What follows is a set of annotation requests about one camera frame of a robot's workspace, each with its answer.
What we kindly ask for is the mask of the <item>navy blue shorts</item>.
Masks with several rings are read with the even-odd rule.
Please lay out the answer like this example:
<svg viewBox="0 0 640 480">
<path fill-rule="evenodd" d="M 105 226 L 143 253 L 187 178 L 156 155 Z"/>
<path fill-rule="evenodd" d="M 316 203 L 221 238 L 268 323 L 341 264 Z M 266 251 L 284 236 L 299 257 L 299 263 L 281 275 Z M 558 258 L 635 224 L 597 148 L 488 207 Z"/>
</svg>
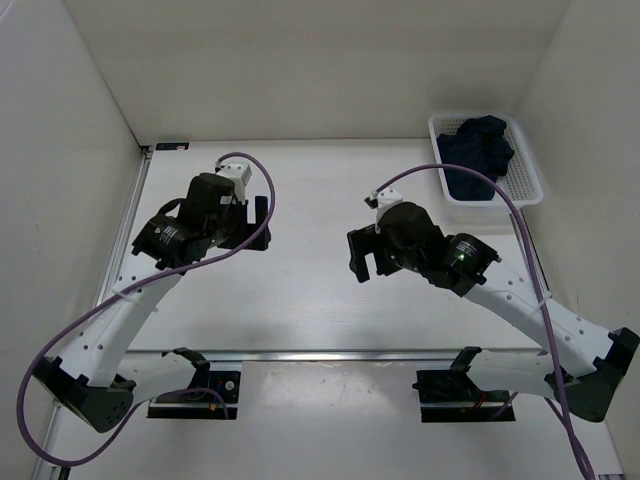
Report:
<svg viewBox="0 0 640 480">
<path fill-rule="evenodd" d="M 475 170 L 496 183 L 508 173 L 515 152 L 504 134 L 507 123 L 493 115 L 464 121 L 453 135 L 437 138 L 441 162 Z M 444 170 L 450 195 L 458 201 L 491 201 L 492 187 L 457 170 Z"/>
</svg>

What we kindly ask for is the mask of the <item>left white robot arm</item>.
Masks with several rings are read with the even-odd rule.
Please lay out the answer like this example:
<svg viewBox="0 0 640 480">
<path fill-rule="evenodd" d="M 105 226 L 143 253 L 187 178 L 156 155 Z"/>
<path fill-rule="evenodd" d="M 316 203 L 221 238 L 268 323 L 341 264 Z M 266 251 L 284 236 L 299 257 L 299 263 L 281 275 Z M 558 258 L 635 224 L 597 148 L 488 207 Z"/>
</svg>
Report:
<svg viewBox="0 0 640 480">
<path fill-rule="evenodd" d="M 115 302 L 94 315 L 55 357 L 34 369 L 40 384 L 99 433 L 115 428 L 140 402 L 172 391 L 188 400 L 206 395 L 209 364 L 185 347 L 159 359 L 127 361 L 124 356 L 162 298 L 180 275 L 141 285 L 141 279 L 200 261 L 213 247 L 232 250 L 244 241 L 264 251 L 270 235 L 247 220 L 249 164 L 231 163 L 192 178 L 187 194 L 167 202 L 146 222 L 112 286 Z"/>
</svg>

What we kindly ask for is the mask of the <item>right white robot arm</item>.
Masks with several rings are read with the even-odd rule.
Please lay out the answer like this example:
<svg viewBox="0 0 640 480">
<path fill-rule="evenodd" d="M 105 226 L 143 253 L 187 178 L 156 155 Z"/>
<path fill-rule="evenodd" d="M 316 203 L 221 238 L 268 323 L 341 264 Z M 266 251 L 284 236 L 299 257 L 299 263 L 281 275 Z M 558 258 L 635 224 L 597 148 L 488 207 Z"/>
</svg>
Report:
<svg viewBox="0 0 640 480">
<path fill-rule="evenodd" d="M 418 274 L 501 317 L 546 351 L 538 356 L 465 347 L 440 373 L 444 386 L 433 390 L 439 398 L 446 397 L 447 387 L 464 400 L 512 390 L 565 399 L 571 414 L 604 420 L 639 346 L 633 331 L 609 331 L 552 299 L 538 299 L 532 283 L 492 247 L 467 233 L 443 234 L 427 211 L 411 202 L 387 208 L 375 223 L 348 232 L 347 241 L 349 268 L 359 282 L 370 278 L 366 257 L 371 255 L 377 275 Z"/>
</svg>

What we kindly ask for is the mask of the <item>black label sticker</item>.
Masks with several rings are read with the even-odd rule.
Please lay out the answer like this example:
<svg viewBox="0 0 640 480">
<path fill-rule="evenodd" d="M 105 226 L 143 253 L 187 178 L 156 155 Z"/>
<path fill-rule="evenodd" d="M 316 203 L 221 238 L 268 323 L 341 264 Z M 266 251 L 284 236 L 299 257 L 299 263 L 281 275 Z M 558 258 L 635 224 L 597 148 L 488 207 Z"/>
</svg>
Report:
<svg viewBox="0 0 640 480">
<path fill-rule="evenodd" d="M 155 145 L 155 151 L 181 151 L 189 149 L 189 142 L 159 142 Z"/>
</svg>

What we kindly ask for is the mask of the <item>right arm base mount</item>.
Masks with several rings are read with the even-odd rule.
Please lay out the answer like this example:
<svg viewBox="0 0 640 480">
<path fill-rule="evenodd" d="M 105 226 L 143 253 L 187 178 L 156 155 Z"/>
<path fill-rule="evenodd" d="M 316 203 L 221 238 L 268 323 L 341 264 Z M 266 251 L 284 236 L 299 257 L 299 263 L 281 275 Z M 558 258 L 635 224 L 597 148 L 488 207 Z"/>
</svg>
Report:
<svg viewBox="0 0 640 480">
<path fill-rule="evenodd" d="M 514 422 L 507 390 L 482 391 L 469 380 L 448 370 L 419 370 L 412 388 L 417 391 L 421 422 Z"/>
</svg>

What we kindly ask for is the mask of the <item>aluminium rail front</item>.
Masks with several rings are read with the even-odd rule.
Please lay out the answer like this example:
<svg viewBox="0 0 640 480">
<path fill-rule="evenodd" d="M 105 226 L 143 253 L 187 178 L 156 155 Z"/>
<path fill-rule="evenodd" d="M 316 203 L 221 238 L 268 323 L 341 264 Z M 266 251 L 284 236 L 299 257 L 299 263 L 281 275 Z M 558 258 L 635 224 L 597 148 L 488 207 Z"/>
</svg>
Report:
<svg viewBox="0 0 640 480">
<path fill-rule="evenodd" d="M 429 362 L 453 361 L 460 349 L 200 350 L 212 362 Z"/>
</svg>

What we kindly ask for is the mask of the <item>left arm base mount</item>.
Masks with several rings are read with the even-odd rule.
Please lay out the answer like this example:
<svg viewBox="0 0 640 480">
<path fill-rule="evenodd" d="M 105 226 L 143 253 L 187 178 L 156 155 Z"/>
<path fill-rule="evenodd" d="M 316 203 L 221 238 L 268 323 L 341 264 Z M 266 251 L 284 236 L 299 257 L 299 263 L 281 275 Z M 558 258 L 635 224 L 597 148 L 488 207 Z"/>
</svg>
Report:
<svg viewBox="0 0 640 480">
<path fill-rule="evenodd" d="M 154 420 L 236 420 L 242 366 L 213 363 L 205 387 L 215 391 L 170 394 L 148 403 L 147 417 Z"/>
</svg>

